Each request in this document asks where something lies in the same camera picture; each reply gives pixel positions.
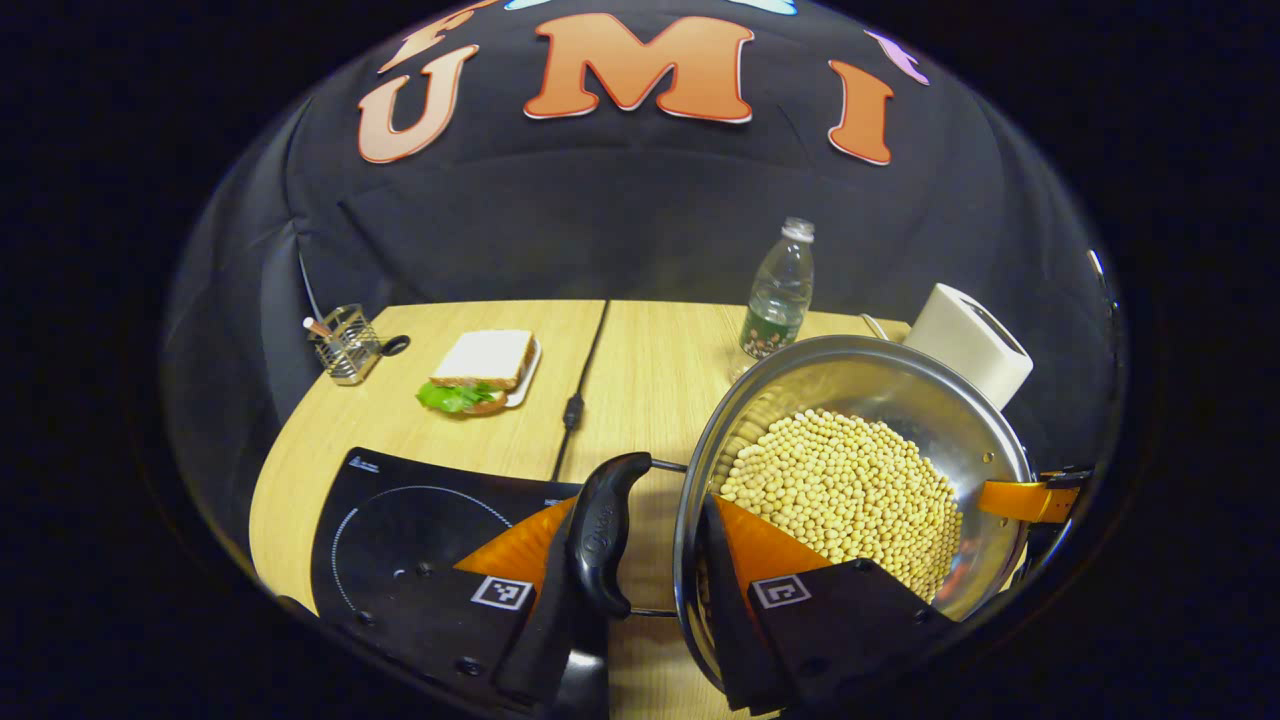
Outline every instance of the black fabric backdrop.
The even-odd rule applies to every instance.
[[[1046,159],[995,108],[905,44],[929,86],[886,58],[868,26],[800,3],[794,17],[723,0],[553,0],[481,9],[430,51],[383,76],[407,32],[324,79],[264,132],[221,183],[178,270],[163,356],[170,427],[188,482],[247,548],[248,502],[275,432],[315,360],[296,255],[321,313],[389,302],[613,297],[746,300],[786,215],[818,228],[813,307],[913,322],[933,283],[983,302],[1036,368],[1006,407],[1041,468],[1092,464],[1116,369],[1112,296],[1087,251],[1106,251]],[[532,120],[547,40],[534,28],[612,12],[648,42],[682,15],[753,29],[742,126],[672,118],[653,97],[580,118]],[[425,150],[360,158],[357,104],[408,74],[394,126],[421,111],[430,58],[463,45],[457,105]],[[840,59],[895,92],[887,167],[827,140],[841,117]]]

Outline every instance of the letter m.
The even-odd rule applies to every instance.
[[[623,110],[635,110],[658,81],[675,69],[658,108],[682,118],[724,123],[751,119],[739,78],[750,29],[714,18],[681,18],[649,44],[605,13],[568,15],[538,26],[550,41],[543,90],[525,104],[534,119],[585,115],[600,104],[585,87],[586,68]]]

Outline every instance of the pot handle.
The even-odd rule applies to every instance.
[[[627,547],[627,495],[631,486],[649,471],[653,457],[648,452],[631,452],[605,460],[586,479],[573,516],[570,519],[570,565],[588,601],[598,611],[623,619],[631,614],[631,602],[618,588],[618,562]]]

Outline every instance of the white plate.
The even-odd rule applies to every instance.
[[[525,392],[529,391],[529,380],[534,379],[534,370],[538,369],[538,360],[543,356],[543,343],[534,338],[534,359],[529,361],[529,368],[525,369],[525,377],[520,378],[520,384],[516,389],[507,393],[507,407],[515,407],[525,401]]]

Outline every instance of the orange letter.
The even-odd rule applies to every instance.
[[[426,86],[426,101],[422,117],[413,127],[397,131],[392,127],[392,110],[396,108],[396,94],[408,82],[408,76],[387,81],[360,101],[360,154],[370,163],[394,163],[407,158],[431,143],[453,117],[453,104],[458,99],[458,78],[462,76],[462,63],[476,54],[480,47],[467,45],[453,53],[440,55],[422,67],[422,74],[430,76]]]
[[[604,13],[570,15],[538,26],[550,38],[543,91],[525,104],[534,119],[585,115],[600,99],[584,87],[590,67],[613,102],[635,110],[672,68],[671,90],[658,106],[681,118],[726,123],[751,119],[739,88],[742,44],[755,35],[712,18],[681,18],[644,45],[617,18]]]
[[[387,60],[387,64],[378,69],[378,74],[385,73],[411,56],[417,55],[422,50],[426,50],[428,47],[431,47],[436,42],[444,40],[439,33],[447,29],[453,29],[470,20],[471,15],[475,14],[472,10],[479,10],[480,8],[493,5],[494,3],[498,3],[498,0],[480,0],[475,5],[468,5],[461,10],[456,10],[421,29],[413,31],[404,38],[401,49],[396,51],[396,56]]]
[[[884,145],[884,104],[893,97],[893,90],[878,78],[849,63],[831,60],[845,86],[844,109],[840,124],[827,131],[827,138],[836,149],[861,158],[873,165],[888,164]]]

